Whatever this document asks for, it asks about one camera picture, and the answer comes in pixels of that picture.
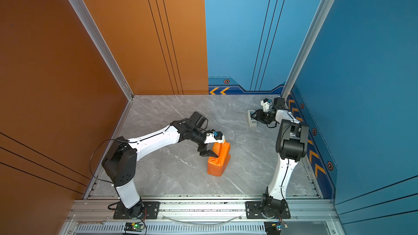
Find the white tape dispenser blue roll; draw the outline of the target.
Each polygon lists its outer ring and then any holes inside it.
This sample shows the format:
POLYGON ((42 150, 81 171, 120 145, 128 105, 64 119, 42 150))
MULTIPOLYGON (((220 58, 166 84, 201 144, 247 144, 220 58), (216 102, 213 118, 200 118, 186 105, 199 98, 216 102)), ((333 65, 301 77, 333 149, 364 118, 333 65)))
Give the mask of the white tape dispenser blue roll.
POLYGON ((253 118, 254 113, 255 113, 255 110, 253 109, 247 110, 247 123, 250 128, 256 128, 258 126, 257 120, 253 118))

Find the right green circuit board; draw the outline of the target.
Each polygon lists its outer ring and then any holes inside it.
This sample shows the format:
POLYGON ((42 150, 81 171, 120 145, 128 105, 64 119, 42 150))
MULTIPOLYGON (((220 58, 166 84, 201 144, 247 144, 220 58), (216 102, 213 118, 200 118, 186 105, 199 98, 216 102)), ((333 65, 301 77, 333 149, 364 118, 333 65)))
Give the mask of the right green circuit board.
POLYGON ((282 230, 287 228, 281 222, 264 222, 264 226, 266 235, 281 235, 282 230))

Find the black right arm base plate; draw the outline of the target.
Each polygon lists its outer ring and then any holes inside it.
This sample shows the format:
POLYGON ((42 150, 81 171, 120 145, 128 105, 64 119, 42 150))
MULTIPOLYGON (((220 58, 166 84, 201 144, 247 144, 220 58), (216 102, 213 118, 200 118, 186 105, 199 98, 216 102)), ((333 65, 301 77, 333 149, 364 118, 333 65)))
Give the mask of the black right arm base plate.
POLYGON ((291 213, 285 200, 274 201, 273 205, 260 201, 247 201, 245 203, 247 219, 290 219, 291 213))

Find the aluminium corner post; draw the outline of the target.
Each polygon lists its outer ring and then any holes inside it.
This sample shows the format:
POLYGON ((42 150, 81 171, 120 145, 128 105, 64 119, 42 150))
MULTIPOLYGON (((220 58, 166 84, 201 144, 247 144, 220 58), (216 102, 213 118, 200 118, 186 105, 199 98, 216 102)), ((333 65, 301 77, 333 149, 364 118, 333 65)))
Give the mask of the aluminium corner post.
POLYGON ((119 87, 123 91, 124 95, 129 101, 132 101, 134 98, 134 93, 130 88, 125 76, 123 75, 123 72, 120 69, 118 63, 116 62, 108 44, 102 36, 90 11, 88 10, 84 0, 68 1, 75 11, 77 17, 81 21, 82 25, 84 26, 85 30, 87 31, 88 35, 90 36, 91 40, 93 41, 95 47, 102 56, 103 60, 105 61, 106 65, 108 66, 109 70, 111 71, 119 87))
POLYGON ((286 83, 284 85, 281 97, 287 100, 302 68, 303 65, 316 41, 316 38, 331 10, 335 0, 321 0, 316 10, 316 13, 312 19, 311 25, 304 38, 302 46, 298 52, 295 62, 290 70, 286 83))

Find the left green circuit board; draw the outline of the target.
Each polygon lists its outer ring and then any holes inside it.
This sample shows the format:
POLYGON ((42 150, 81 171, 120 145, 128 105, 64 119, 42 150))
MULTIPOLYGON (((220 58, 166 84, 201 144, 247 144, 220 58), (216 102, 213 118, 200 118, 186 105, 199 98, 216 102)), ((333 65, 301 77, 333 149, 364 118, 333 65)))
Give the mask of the left green circuit board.
POLYGON ((143 223, 127 222, 124 226, 124 233, 128 235, 145 235, 147 227, 143 223))

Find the green circuit board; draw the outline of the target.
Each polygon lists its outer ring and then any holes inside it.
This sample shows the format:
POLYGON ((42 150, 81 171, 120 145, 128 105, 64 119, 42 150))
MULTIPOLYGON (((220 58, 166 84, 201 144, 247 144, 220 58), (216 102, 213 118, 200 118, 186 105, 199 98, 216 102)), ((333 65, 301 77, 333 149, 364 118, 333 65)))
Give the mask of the green circuit board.
POLYGON ((128 235, 145 235, 147 227, 143 223, 127 222, 124 226, 124 233, 128 235))
POLYGON ((287 228, 281 222, 264 222, 264 226, 266 235, 281 235, 282 230, 287 228))

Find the left aluminium corner post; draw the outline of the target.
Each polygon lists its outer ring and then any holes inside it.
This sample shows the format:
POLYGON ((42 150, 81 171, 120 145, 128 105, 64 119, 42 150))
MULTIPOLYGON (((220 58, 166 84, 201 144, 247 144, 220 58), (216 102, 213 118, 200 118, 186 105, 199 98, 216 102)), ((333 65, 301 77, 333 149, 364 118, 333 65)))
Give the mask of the left aluminium corner post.
POLYGON ((91 40, 93 41, 95 47, 102 56, 103 60, 105 61, 106 65, 108 66, 109 70, 111 71, 119 87, 123 91, 124 95, 129 101, 132 101, 134 98, 134 93, 130 88, 125 76, 123 75, 123 72, 120 69, 118 63, 116 62, 108 44, 102 36, 90 11, 88 10, 84 0, 68 1, 75 11, 77 17, 81 21, 82 25, 84 26, 85 30, 87 31, 88 35, 90 36, 91 40))

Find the right aluminium corner post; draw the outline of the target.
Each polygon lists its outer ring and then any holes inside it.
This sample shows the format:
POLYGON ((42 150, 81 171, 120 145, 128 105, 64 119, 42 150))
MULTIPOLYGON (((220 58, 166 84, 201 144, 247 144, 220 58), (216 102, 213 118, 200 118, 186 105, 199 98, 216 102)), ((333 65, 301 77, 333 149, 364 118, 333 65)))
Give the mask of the right aluminium corner post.
POLYGON ((287 100, 302 68, 303 65, 316 41, 316 38, 331 10, 335 0, 321 0, 316 10, 316 13, 312 19, 311 25, 304 38, 302 46, 298 52, 295 62, 290 70, 286 83, 284 85, 281 97, 287 100))

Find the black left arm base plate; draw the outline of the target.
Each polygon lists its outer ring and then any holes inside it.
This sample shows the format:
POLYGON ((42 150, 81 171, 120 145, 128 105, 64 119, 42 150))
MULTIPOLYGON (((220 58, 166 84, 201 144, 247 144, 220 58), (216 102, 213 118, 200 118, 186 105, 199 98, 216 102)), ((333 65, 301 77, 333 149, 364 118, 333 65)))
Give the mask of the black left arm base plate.
POLYGON ((160 210, 159 201, 143 202, 139 201, 132 208, 128 209, 120 201, 116 204, 113 219, 157 219, 160 210))

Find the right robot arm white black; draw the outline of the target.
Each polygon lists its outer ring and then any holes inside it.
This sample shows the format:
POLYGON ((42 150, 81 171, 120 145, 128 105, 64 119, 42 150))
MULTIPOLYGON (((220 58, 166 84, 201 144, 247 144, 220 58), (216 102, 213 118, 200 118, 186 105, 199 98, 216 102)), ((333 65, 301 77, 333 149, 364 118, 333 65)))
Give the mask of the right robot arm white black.
POLYGON ((265 218, 288 219, 287 187, 295 167, 307 154, 309 125, 285 109, 271 108, 267 112, 259 109, 250 117, 266 125, 275 122, 279 126, 275 145, 278 162, 272 181, 262 195, 260 210, 265 218))

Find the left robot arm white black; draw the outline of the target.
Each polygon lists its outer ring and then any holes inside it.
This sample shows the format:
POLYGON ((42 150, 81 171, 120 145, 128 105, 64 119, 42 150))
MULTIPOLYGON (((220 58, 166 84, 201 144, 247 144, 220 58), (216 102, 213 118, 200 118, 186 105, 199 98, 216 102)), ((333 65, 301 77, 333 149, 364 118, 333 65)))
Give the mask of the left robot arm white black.
POLYGON ((207 149, 208 144, 225 142, 222 132, 201 130, 186 123, 170 124, 167 127, 148 135, 113 140, 111 148, 102 160, 102 167, 115 188, 123 206, 130 210, 139 205, 138 194, 133 178, 136 174, 137 162, 145 156, 166 146, 190 140, 198 145, 202 157, 215 157, 216 153, 207 149))

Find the aluminium front rail frame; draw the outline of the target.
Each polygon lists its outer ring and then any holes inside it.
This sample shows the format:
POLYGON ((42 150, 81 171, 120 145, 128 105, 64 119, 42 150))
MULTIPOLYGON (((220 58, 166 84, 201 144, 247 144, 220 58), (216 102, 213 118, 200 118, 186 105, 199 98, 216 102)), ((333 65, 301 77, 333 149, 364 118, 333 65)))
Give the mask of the aluminium front rail frame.
POLYGON ((287 225, 281 235, 342 235, 344 229, 333 204, 315 197, 288 199, 290 219, 247 219, 245 203, 260 201, 247 195, 149 196, 159 201, 157 219, 113 219, 117 200, 98 197, 77 200, 67 215, 62 235, 127 235, 127 222, 143 223, 146 235, 266 235, 264 222, 287 225))

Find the yellow wrapping paper sheet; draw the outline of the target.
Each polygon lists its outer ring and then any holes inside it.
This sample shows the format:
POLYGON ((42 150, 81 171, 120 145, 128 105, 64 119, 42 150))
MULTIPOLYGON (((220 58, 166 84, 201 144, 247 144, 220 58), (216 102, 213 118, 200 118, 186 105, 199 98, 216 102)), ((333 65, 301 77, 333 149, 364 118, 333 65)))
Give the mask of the yellow wrapping paper sheet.
POLYGON ((207 161, 207 173, 212 176, 220 177, 225 172, 228 162, 231 158, 230 143, 215 143, 212 151, 218 157, 209 157, 207 161))

